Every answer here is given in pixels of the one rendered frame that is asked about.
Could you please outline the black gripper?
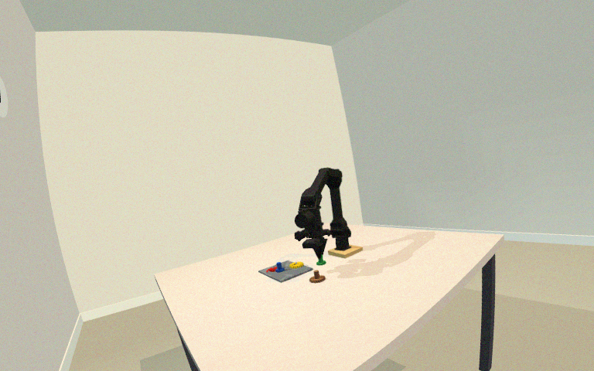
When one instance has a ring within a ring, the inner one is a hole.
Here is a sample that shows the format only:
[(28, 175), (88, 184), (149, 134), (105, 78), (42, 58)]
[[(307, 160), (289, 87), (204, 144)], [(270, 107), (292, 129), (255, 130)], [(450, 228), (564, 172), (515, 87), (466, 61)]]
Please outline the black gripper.
[(309, 236), (312, 239), (307, 239), (302, 243), (302, 248), (313, 248), (317, 258), (321, 258), (326, 246), (327, 239), (324, 239), (323, 236), (327, 235), (329, 237), (331, 235), (329, 229), (323, 229), (323, 224), (321, 221), (307, 226), (306, 228), (309, 228)]

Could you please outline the yellow gear with black stripe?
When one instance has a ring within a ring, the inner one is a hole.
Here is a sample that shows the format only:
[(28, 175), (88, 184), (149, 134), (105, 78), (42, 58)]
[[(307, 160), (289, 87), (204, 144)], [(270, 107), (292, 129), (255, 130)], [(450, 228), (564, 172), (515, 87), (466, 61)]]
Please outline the yellow gear with black stripe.
[(302, 267), (302, 266), (304, 266), (304, 263), (303, 263), (303, 262), (301, 262), (301, 261), (300, 261), (300, 262), (297, 262), (297, 264), (296, 264), (296, 263), (292, 263), (292, 264), (290, 264), (290, 265), (289, 265), (289, 267), (290, 267), (290, 268), (292, 268), (292, 269), (293, 269), (293, 268), (294, 268), (294, 269), (295, 269), (295, 268), (300, 268), (300, 267)]

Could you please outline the brown toothed gear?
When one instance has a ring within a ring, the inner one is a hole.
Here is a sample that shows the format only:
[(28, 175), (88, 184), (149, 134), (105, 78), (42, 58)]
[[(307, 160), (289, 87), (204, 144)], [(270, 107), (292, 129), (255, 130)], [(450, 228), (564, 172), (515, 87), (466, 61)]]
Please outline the brown toothed gear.
[(323, 282), (326, 279), (324, 275), (320, 275), (319, 274), (319, 271), (318, 270), (313, 271), (313, 273), (314, 273), (314, 276), (312, 276), (312, 277), (309, 278), (309, 282), (320, 283), (320, 282)]

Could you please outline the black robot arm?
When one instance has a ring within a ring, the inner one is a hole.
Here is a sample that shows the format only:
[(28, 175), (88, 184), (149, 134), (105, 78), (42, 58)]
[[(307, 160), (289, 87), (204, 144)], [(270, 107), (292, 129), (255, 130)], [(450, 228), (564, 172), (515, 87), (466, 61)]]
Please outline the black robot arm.
[[(332, 238), (336, 238), (336, 248), (334, 250), (344, 251), (349, 247), (348, 237), (351, 237), (350, 228), (347, 221), (343, 218), (340, 201), (340, 186), (342, 182), (342, 172), (337, 168), (321, 168), (313, 184), (307, 188), (300, 199), (298, 215), (295, 217), (295, 225), (304, 229), (295, 232), (295, 239), (300, 241), (303, 238), (310, 238), (309, 228), (313, 223), (322, 221), (320, 206), (322, 200), (322, 190), (325, 184), (329, 187), (331, 203), (333, 209), (333, 220), (330, 223), (330, 233)], [(304, 206), (305, 205), (305, 206)]]

